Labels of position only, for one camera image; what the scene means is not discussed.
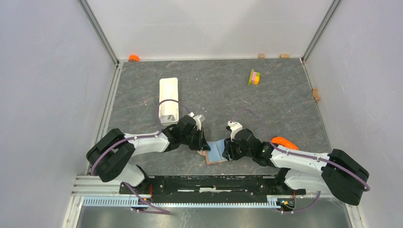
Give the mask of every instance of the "colorful toy block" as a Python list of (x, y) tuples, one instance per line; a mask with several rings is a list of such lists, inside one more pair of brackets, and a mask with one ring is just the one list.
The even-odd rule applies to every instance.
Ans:
[(259, 84), (259, 80), (260, 80), (260, 73), (255, 72), (252, 69), (252, 71), (250, 72), (248, 85), (250, 85), (250, 84), (257, 85), (257, 84)]

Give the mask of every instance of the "white wall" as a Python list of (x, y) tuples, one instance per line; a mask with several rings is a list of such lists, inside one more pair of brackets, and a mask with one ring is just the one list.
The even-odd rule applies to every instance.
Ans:
[(113, 64), (75, 0), (0, 8), (0, 227), (58, 228)]
[(331, 0), (88, 0), (119, 59), (301, 57)]
[(368, 228), (403, 224), (403, 2), (345, 0), (308, 59), (330, 140), (370, 173)]

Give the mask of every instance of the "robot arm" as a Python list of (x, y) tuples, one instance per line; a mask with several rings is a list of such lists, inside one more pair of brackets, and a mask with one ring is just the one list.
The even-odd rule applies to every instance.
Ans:
[[(191, 150), (210, 150), (202, 128), (203, 115), (193, 113), (184, 116), (177, 124), (170, 125), (161, 131), (149, 134), (127, 134), (115, 128), (108, 132), (86, 157), (95, 173), (103, 182), (119, 180), (137, 186), (144, 180), (144, 172), (138, 167), (127, 165), (130, 158), (148, 152), (168, 152), (177, 149), (181, 144), (188, 145)], [(114, 150), (99, 159), (108, 148), (118, 144)]]
[(279, 175), (282, 175), (284, 184), (293, 190), (328, 192), (345, 203), (359, 204), (364, 186), (351, 175), (326, 162), (335, 162), (366, 182), (369, 173), (344, 151), (333, 149), (329, 154), (297, 151), (282, 145), (275, 145), (275, 148), (269, 142), (255, 138), (252, 131), (243, 129), (240, 123), (228, 122), (227, 129), (231, 132), (231, 137), (225, 140), (223, 153), (227, 160), (251, 157), (261, 166), (282, 168)]

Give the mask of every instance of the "wooden block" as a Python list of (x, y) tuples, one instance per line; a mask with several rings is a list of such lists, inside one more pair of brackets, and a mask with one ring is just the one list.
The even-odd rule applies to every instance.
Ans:
[(225, 162), (225, 160), (212, 161), (212, 162), (210, 162), (209, 156), (208, 156), (208, 154), (207, 154), (207, 151), (197, 151), (197, 153), (199, 153), (200, 155), (206, 157), (206, 163), (207, 163), (208, 165), (210, 165), (210, 164), (216, 164), (216, 163), (220, 163), (220, 162)]
[(315, 102), (320, 101), (320, 97), (317, 95), (317, 88), (312, 89), (312, 96), (314, 97)]
[(280, 58), (289, 58), (289, 54), (281, 54)]

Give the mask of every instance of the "gray marble surface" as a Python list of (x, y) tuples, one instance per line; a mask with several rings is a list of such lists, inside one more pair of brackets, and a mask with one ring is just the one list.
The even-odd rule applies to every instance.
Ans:
[[(261, 73), (258, 85), (248, 85), (251, 69)], [(237, 111), (249, 113), (236, 121), (249, 128), (261, 141), (282, 136), (300, 150), (331, 152), (311, 88), (298, 59), (236, 59), (124, 63), (109, 122), (109, 129), (125, 133), (152, 133), (158, 130), (159, 79), (177, 77), (179, 101), (202, 123), (208, 141), (229, 137), (227, 121)], [(180, 107), (180, 116), (186, 111)], [(261, 167), (250, 158), (207, 165), (205, 158), (187, 146), (166, 153), (133, 157), (149, 175), (275, 174), (278, 169)]]

